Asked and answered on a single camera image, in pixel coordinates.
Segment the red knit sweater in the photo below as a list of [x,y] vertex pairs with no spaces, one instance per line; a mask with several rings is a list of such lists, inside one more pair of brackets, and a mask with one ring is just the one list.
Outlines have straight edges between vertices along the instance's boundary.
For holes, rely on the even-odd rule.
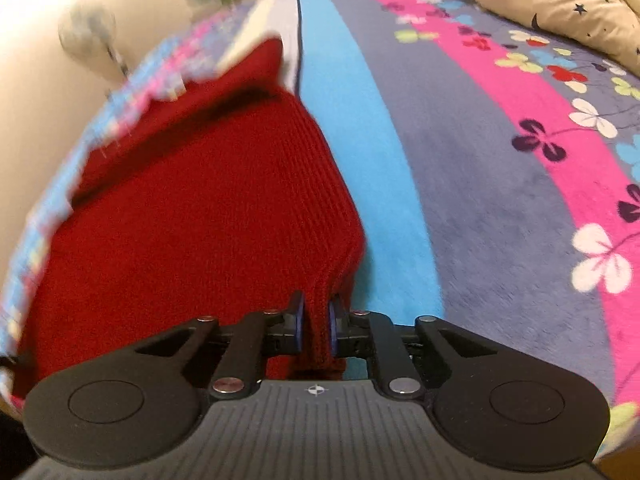
[[303,351],[272,360],[268,376],[341,376],[328,304],[349,297],[366,241],[282,64],[268,38],[90,154],[28,310],[18,348],[32,362],[16,396],[192,318],[283,309],[293,292],[305,298]]

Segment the colourful floral bed blanket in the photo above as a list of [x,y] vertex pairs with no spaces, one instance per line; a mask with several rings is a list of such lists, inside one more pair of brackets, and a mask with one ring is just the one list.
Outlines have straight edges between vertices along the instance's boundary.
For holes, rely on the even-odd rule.
[[593,380],[639,441],[639,81],[470,0],[300,0],[304,103],[356,200],[356,304]]

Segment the white standing fan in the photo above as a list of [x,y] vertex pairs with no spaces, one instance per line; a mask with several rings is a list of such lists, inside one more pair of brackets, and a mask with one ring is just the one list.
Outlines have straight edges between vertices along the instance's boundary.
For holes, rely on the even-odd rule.
[[58,19],[58,41],[76,64],[112,86],[129,76],[126,56],[116,41],[113,12],[93,2],[78,2]]

